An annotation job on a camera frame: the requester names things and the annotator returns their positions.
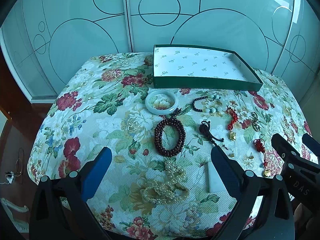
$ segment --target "wooden bead bracelet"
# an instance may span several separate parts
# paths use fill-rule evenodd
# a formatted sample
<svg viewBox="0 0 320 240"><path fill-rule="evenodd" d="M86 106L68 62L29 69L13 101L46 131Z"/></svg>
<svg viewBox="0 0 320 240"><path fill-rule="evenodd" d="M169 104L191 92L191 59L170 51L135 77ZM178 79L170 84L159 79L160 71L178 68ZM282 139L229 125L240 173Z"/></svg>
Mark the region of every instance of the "wooden bead bracelet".
<svg viewBox="0 0 320 240"><path fill-rule="evenodd" d="M171 114L170 118L165 118L160 123L158 123L155 128L155 147L158 153L160 153L163 156L166 156L166 157L176 156L183 149L184 141L186 139L186 132L183 128L182 123L176 117L179 113L181 113L181 109L176 109ZM162 145L162 134L163 134L163 129L166 125L175 127L179 134L178 142L176 146L171 150L166 150Z"/></svg>

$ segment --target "gold pendant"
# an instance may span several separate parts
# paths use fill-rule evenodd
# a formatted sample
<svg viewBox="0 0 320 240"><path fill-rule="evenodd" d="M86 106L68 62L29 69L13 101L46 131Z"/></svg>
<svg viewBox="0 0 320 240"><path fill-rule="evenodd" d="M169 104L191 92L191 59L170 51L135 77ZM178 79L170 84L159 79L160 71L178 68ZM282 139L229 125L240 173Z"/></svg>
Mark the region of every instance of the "gold pendant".
<svg viewBox="0 0 320 240"><path fill-rule="evenodd" d="M270 177L271 176L271 170L264 169L262 175L263 175L263 177Z"/></svg>
<svg viewBox="0 0 320 240"><path fill-rule="evenodd" d="M236 140L236 133L233 131L230 131L229 137L230 137L230 140L232 140L232 141Z"/></svg>

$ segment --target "tablecloth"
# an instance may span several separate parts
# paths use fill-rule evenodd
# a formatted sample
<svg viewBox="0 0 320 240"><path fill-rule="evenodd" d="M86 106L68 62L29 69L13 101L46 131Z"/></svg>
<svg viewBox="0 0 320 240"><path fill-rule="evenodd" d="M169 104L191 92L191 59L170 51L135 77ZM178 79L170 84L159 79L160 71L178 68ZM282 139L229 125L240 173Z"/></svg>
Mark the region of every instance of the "tablecloth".
<svg viewBox="0 0 320 240"><path fill-rule="evenodd" d="M95 196L87 204L106 230L136 239L173 239L177 236L214 235L233 209L236 200L226 191L209 193L206 163L212 144L199 133L201 121L211 121L211 133L224 138L224 151L234 153L244 170L258 176L263 171L263 155L255 150L253 140L263 138L268 168L272 176L281 172L283 161L271 147L271 137L281 134L301 155L317 163L316 156L301 141L309 133L308 124L294 96L281 78L255 69L263 81L259 92L210 89L169 89L179 99L182 112L177 117L185 127L186 142L174 160L187 171L190 189L186 201L157 205L145 202L140 191L153 179L164 180L164 161L153 144L154 128L162 117L151 114L144 100L153 90L151 53L122 53L93 57L79 69L52 105L38 132L30 159L28 174L38 183L44 175L64 178L80 170L107 146L112 163ZM215 94L223 97L237 113L234 125L236 140L228 138L227 112L195 112L193 99ZM205 99L198 108L215 102ZM163 97L153 98L155 108L171 104ZM261 130L252 127L252 112L258 115ZM174 130L165 128L164 145L174 144ZM68 207L67 200L62 203ZM259 210L261 197L255 203L247 227Z"/></svg>

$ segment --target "pearl strand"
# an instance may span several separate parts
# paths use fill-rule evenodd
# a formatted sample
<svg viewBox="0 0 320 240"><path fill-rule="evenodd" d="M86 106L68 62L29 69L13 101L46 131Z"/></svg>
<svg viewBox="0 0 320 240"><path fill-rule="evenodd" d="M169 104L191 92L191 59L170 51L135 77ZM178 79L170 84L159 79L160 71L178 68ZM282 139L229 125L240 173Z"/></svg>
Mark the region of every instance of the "pearl strand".
<svg viewBox="0 0 320 240"><path fill-rule="evenodd" d="M160 182L159 180L151 181L151 186L146 187L141 190L141 195L147 202L151 202L154 204L174 204L181 201L184 201L189 196L189 189L182 186L181 182L186 181L187 173L186 171L177 165L173 161L165 161L164 162L165 171L168 174L169 181ZM176 196L175 189L181 189L182 195ZM159 197L150 198L148 197L148 191L153 190Z"/></svg>

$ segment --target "dark bead bracelet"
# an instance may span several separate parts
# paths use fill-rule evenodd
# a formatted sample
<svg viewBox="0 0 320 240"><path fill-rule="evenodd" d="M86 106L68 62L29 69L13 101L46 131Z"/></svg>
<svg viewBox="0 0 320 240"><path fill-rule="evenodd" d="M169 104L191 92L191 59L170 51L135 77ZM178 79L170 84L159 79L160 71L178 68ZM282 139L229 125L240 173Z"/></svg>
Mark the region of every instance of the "dark bead bracelet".
<svg viewBox="0 0 320 240"><path fill-rule="evenodd" d="M202 100L202 99L206 99L206 98L208 98L208 96L204 96L204 97L196 98L195 100L193 100L193 101L192 101L192 108L193 108L193 110L195 110L196 112L203 112L203 110L202 110L202 109L198 109L198 108L196 108L196 106L195 106L195 102L196 102L196 101L199 101L199 100Z"/></svg>
<svg viewBox="0 0 320 240"><path fill-rule="evenodd" d="M186 132L183 128L182 123L179 120L177 120L177 118L176 118L176 116L180 112L181 112L181 109L176 109L171 114L170 119L166 118L166 119L162 120L160 123L157 124L157 126L155 128L155 147L156 147L156 150L163 156L166 156L166 157L176 156L183 149L184 141L186 139ZM177 142L176 146L171 150L166 150L162 146L162 134L163 134L163 129L166 125L170 125L172 127L175 127L179 133L178 142Z"/></svg>

